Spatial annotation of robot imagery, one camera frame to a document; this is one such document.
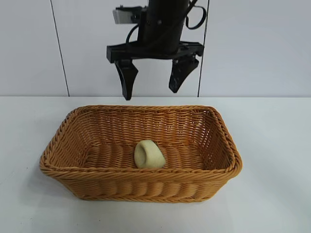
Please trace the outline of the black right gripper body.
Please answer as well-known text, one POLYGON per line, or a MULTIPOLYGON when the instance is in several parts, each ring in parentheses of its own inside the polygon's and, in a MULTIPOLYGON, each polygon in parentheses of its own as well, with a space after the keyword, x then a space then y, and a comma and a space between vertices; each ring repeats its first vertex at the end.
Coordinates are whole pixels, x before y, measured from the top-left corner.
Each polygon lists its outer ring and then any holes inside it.
POLYGON ((110 63, 134 59, 177 59, 203 53, 198 42, 181 41, 183 27, 188 27, 188 14, 196 7, 194 0, 150 0, 147 6, 113 10, 117 24, 134 24, 123 44, 107 46, 110 63))

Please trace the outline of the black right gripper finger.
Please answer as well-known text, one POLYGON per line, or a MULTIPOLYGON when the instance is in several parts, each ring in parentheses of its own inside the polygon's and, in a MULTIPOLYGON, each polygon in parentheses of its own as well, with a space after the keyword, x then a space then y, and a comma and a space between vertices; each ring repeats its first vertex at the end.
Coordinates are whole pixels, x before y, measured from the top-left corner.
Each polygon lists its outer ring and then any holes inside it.
POLYGON ((130 100, 132 98, 133 85, 138 70, 134 66, 132 60, 116 61, 115 66, 121 82, 122 95, 126 100, 130 100))
POLYGON ((173 59, 169 89, 173 93, 177 93, 185 79, 198 67, 198 65, 199 61, 196 57, 180 57, 178 59, 173 59))

